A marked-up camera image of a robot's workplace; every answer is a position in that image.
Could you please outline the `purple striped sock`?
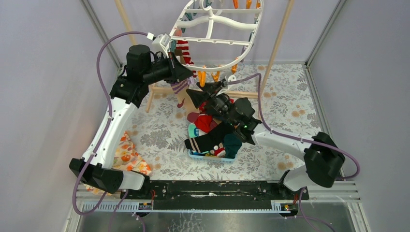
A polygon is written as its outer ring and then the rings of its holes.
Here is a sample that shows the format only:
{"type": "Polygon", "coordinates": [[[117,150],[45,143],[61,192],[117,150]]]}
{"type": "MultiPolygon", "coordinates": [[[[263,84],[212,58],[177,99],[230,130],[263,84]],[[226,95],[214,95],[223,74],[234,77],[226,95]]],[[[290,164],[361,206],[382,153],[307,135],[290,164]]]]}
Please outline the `purple striped sock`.
{"type": "Polygon", "coordinates": [[[171,89],[173,90],[175,96],[177,97],[178,100],[178,104],[177,107],[181,108],[183,107],[184,103],[185,103],[185,99],[186,99],[186,90],[189,88],[190,86],[190,81],[191,78],[188,78],[184,81],[181,82],[177,82],[175,84],[171,84],[171,89]]]}

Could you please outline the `red white striped sock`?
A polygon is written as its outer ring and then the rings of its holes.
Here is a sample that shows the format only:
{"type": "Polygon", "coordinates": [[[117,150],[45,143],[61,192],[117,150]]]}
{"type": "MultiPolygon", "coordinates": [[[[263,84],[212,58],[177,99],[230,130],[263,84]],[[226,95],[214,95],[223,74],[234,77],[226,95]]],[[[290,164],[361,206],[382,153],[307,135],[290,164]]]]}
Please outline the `red white striped sock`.
{"type": "Polygon", "coordinates": [[[185,64],[194,65],[194,62],[191,58],[190,51],[189,51],[189,42],[183,40],[177,40],[176,42],[176,49],[180,50],[182,53],[182,57],[184,59],[185,64]]]}

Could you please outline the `white oval clip hanger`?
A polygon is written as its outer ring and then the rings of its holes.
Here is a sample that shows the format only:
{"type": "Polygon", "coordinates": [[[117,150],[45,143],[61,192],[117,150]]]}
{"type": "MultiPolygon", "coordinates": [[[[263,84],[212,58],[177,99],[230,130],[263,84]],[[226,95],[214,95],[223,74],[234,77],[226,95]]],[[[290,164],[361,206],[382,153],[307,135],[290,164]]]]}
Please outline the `white oval clip hanger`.
{"type": "Polygon", "coordinates": [[[172,51],[177,43],[188,43],[193,52],[202,49],[217,51],[228,46],[239,48],[222,58],[215,57],[215,64],[206,61],[186,62],[185,67],[201,72],[217,72],[235,67],[252,49],[264,14],[264,1],[190,0],[183,7],[163,48],[172,51]]]}

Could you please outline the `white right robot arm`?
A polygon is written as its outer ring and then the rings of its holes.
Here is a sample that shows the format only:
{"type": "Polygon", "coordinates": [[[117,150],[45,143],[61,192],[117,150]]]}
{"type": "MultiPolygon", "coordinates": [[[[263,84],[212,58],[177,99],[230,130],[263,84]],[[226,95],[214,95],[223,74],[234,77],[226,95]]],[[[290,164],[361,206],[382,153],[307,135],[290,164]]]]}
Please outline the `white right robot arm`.
{"type": "Polygon", "coordinates": [[[272,147],[304,161],[303,166],[288,170],[281,177],[277,186],[281,198],[289,199],[305,186],[333,186],[345,157],[328,134],[318,132],[315,136],[303,138],[288,131],[268,129],[253,116],[255,109],[249,99],[244,97],[231,101],[227,94],[220,92],[225,86],[225,82],[219,81],[206,83],[200,90],[186,90],[196,108],[203,106],[207,115],[222,121],[206,135],[187,139],[189,149],[205,151],[208,149],[206,139],[215,140],[224,133],[233,134],[243,143],[272,147]]]}

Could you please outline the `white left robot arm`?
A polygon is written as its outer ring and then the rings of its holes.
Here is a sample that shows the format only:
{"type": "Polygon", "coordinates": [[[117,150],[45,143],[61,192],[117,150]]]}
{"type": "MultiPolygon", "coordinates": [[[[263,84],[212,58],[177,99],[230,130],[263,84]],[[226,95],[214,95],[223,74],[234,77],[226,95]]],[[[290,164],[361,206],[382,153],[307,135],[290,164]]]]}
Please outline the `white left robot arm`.
{"type": "Polygon", "coordinates": [[[139,171],[114,169],[114,156],[128,120],[149,92],[149,85],[181,82],[193,72],[171,51],[153,53],[146,45],[133,45],[126,55],[124,74],[110,91],[103,89],[108,107],[101,125],[82,158],[73,158],[69,168],[77,177],[75,186],[86,184],[106,193],[131,189],[139,199],[149,195],[150,186],[139,171]]]}

